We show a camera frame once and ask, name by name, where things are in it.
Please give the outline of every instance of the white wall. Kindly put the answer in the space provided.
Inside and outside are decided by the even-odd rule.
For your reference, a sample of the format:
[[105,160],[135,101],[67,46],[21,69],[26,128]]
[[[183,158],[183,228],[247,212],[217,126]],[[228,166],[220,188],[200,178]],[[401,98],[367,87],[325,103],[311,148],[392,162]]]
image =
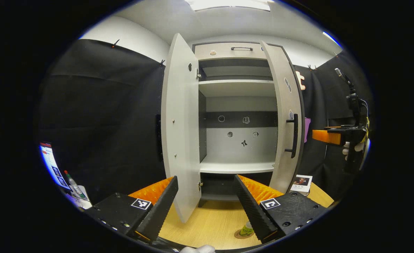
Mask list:
[[263,40],[266,43],[281,45],[290,57],[291,62],[294,65],[308,67],[310,65],[313,69],[319,67],[326,61],[332,59],[334,56],[327,53],[324,50],[316,48],[311,45],[307,45],[296,40],[290,40],[286,38],[279,38],[266,35],[254,35],[254,34],[231,34],[218,37],[210,37],[201,40],[194,40],[188,42],[188,45],[192,47],[195,43],[212,42],[212,41],[251,41],[259,42]]
[[81,39],[100,40],[141,53],[166,65],[170,45],[159,36],[128,19],[109,17],[91,28]]

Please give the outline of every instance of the computer screen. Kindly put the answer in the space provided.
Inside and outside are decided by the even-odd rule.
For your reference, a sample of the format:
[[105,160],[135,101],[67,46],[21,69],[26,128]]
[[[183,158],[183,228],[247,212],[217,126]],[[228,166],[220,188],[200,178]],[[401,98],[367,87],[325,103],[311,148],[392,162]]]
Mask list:
[[54,179],[55,183],[68,190],[71,190],[64,179],[64,174],[62,174],[57,167],[57,163],[54,159],[54,154],[52,153],[51,143],[40,142],[40,150],[46,167],[48,168],[49,174],[51,174],[51,177]]

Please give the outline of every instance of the black backdrop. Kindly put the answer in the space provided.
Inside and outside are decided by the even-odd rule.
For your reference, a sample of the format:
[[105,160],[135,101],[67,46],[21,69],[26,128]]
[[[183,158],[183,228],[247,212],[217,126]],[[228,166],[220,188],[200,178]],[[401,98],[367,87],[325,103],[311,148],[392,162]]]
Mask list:
[[156,134],[164,70],[127,48],[82,39],[43,82],[39,139],[93,203],[165,179]]
[[[302,80],[306,86],[302,91],[305,117],[311,119],[298,173],[313,176],[315,184],[334,200],[339,200],[355,179],[354,175],[343,172],[346,165],[343,148],[326,145],[311,138],[313,129],[323,130],[325,126],[355,122],[346,100],[349,87],[338,77],[335,68],[339,68],[349,77],[359,98],[369,104],[370,119],[374,114],[374,99],[363,69],[346,50],[317,69],[295,65],[296,71],[305,78]],[[372,120],[371,131],[374,131],[375,127],[375,121]]]

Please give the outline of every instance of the orange foam pad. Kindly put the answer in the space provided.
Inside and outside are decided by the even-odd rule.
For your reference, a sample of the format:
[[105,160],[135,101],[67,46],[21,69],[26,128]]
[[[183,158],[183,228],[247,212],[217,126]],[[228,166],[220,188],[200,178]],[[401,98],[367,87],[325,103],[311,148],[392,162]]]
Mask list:
[[341,134],[327,133],[327,130],[313,130],[313,139],[339,145],[341,142]]
[[155,184],[151,184],[150,186],[146,186],[143,189],[139,189],[138,191],[129,194],[129,197],[135,197],[137,199],[141,200],[147,200],[152,202],[153,205],[157,203],[157,200],[162,195],[163,191],[165,191],[168,184],[173,179],[172,177],[169,177],[167,179],[164,179],[162,181],[159,181]]
[[244,176],[238,175],[243,184],[249,190],[252,197],[256,200],[257,204],[260,205],[260,202],[263,200],[269,200],[273,197],[279,197],[283,195],[280,191],[274,190],[269,186],[258,183],[252,179],[246,178]]

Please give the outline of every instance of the door handle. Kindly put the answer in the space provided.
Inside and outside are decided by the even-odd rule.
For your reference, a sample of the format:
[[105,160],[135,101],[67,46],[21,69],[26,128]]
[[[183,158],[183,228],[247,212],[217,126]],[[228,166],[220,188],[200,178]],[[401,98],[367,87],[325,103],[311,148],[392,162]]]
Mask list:
[[298,128],[299,128],[299,120],[298,120],[297,113],[294,114],[294,119],[287,120],[287,123],[294,123],[294,134],[293,134],[292,149],[285,149],[285,151],[291,152],[291,158],[294,158],[296,156],[297,137],[298,137]]
[[234,46],[234,47],[231,47],[230,49],[231,50],[234,50],[235,48],[245,48],[245,49],[249,49],[249,50],[253,50],[253,48],[251,48],[251,47],[245,47],[245,46]]

